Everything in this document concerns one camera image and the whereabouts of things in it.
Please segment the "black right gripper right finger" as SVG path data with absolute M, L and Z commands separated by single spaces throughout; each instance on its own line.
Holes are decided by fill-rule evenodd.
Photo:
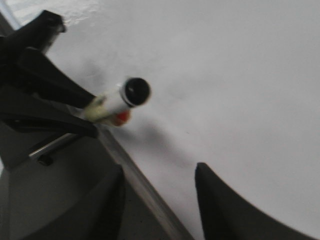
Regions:
M 206 240 L 311 240 L 261 211 L 226 184 L 205 162 L 194 174 L 203 236 Z

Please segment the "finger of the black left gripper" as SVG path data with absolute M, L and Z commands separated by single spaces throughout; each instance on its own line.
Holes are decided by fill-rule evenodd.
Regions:
M 93 124 L 20 92 L 0 93 L 0 120 L 21 133 L 71 133 L 95 138 Z

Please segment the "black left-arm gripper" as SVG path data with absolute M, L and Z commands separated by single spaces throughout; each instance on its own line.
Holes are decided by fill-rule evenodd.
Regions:
M 43 10 L 0 38 L 0 85 L 37 92 L 42 98 L 85 108 L 95 95 L 75 83 L 46 56 L 66 27 L 61 15 Z

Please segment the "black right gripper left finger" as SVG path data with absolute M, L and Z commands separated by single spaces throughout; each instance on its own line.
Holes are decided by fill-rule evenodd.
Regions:
M 16 171 L 14 238 L 85 239 L 122 178 L 118 164 L 106 168 L 53 164 Z

